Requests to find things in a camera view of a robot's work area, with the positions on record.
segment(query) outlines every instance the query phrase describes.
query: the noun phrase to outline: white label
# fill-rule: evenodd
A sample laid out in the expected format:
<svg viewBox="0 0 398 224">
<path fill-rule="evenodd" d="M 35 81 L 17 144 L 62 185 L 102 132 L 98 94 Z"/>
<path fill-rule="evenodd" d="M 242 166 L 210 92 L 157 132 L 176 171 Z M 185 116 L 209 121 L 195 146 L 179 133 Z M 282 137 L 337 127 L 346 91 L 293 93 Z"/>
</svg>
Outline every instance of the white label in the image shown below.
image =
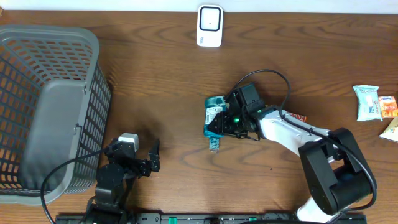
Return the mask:
<svg viewBox="0 0 398 224">
<path fill-rule="evenodd" d="M 214 106 L 212 108 L 207 108 L 206 109 L 206 121 L 205 125 L 210 124 L 213 119 L 216 117 L 216 115 L 223 110 L 222 107 L 220 106 Z"/>
</svg>

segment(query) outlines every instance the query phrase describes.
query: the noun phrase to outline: wooden table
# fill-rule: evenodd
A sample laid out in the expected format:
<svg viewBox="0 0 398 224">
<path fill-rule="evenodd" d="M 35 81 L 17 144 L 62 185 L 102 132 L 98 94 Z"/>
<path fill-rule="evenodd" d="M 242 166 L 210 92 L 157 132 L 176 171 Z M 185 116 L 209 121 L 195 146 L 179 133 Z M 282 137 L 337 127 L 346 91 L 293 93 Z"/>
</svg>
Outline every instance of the wooden table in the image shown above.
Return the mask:
<svg viewBox="0 0 398 224">
<path fill-rule="evenodd" d="M 99 38 L 100 64 L 114 88 L 105 144 L 137 133 L 144 157 L 161 140 L 162 168 L 136 182 L 128 200 L 135 211 L 263 213 L 305 203 L 310 194 L 292 152 L 270 141 L 224 138 L 213 154 L 203 137 L 204 100 L 226 94 L 245 73 L 271 68 L 291 81 L 287 110 L 312 125 L 354 133 L 378 183 L 368 223 L 396 223 L 398 144 L 378 137 L 391 119 L 357 122 L 352 86 L 377 85 L 379 95 L 396 96 L 397 16 L 225 13 L 217 49 L 196 45 L 196 13 L 4 12 L 0 23 L 11 22 L 84 27 Z M 267 104 L 281 103 L 281 78 L 250 81 Z M 81 213 L 92 195 L 93 187 L 63 195 L 50 212 Z M 47 221 L 41 207 L 23 205 L 1 205 L 0 220 Z"/>
</svg>

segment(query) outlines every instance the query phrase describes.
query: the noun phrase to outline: snack package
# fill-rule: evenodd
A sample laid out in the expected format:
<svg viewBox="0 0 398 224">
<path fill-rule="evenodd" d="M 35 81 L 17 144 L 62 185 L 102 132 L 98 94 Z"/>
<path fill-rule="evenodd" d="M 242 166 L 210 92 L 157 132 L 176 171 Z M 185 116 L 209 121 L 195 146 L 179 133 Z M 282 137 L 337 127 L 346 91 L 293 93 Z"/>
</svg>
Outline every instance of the snack package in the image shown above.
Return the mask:
<svg viewBox="0 0 398 224">
<path fill-rule="evenodd" d="M 299 121 L 303 121 L 303 122 L 307 121 L 307 117 L 306 116 L 299 115 L 299 114 L 293 114 L 293 113 L 290 113 L 290 112 L 287 112 L 287 114 L 291 115 L 292 117 L 294 117 L 295 119 L 297 119 Z"/>
<path fill-rule="evenodd" d="M 379 97 L 377 95 L 378 86 L 358 85 L 353 86 L 358 97 L 358 119 L 357 121 L 370 121 L 381 118 Z"/>
<path fill-rule="evenodd" d="M 395 118 L 398 116 L 398 106 L 393 96 L 380 96 L 379 103 L 382 118 Z"/>
<path fill-rule="evenodd" d="M 386 130 L 379 135 L 379 137 L 398 142 L 398 118 L 394 118 Z"/>
</svg>

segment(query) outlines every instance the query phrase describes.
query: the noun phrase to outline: blue bottle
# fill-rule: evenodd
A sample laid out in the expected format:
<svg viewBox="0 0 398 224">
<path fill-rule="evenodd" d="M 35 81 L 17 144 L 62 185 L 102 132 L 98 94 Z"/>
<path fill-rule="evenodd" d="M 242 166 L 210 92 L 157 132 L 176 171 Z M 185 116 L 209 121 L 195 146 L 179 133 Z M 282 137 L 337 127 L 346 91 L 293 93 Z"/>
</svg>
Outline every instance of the blue bottle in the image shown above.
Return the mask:
<svg viewBox="0 0 398 224">
<path fill-rule="evenodd" d="M 209 139 L 209 149 L 213 152 L 218 152 L 220 147 L 220 138 L 223 135 L 216 134 L 207 130 L 208 125 L 213 121 L 214 117 L 222 112 L 226 111 L 226 103 L 224 96 L 212 96 L 205 100 L 206 117 L 205 127 L 203 128 L 203 134 Z"/>
</svg>

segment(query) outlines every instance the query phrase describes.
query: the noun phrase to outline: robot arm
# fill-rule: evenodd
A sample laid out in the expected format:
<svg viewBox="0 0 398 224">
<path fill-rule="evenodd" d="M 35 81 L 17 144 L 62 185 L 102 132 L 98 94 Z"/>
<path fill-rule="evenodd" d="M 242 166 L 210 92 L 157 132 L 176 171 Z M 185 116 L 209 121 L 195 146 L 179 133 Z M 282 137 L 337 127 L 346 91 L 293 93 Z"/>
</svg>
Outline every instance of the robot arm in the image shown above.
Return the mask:
<svg viewBox="0 0 398 224">
<path fill-rule="evenodd" d="M 376 181 L 354 136 L 347 129 L 329 131 L 316 128 L 282 111 L 291 123 L 312 129 L 348 147 L 363 167 L 336 145 L 286 122 L 280 117 L 278 107 L 266 107 L 252 83 L 232 91 L 225 104 L 227 109 L 218 113 L 205 126 L 205 131 L 237 138 L 249 138 L 248 133 L 255 132 L 259 137 L 275 141 L 300 156 L 312 197 L 298 210 L 299 219 L 326 223 L 372 193 L 363 168 L 369 171 L 372 181 Z M 340 160 L 344 160 L 344 165 L 333 170 L 329 163 Z"/>
<path fill-rule="evenodd" d="M 135 223 L 135 216 L 125 208 L 127 196 L 136 179 L 160 170 L 160 141 L 156 140 L 148 152 L 150 160 L 136 159 L 138 144 L 138 135 L 124 133 L 106 147 L 104 153 L 109 164 L 97 171 L 92 199 L 95 203 L 88 202 L 86 214 L 78 223 Z"/>
</svg>

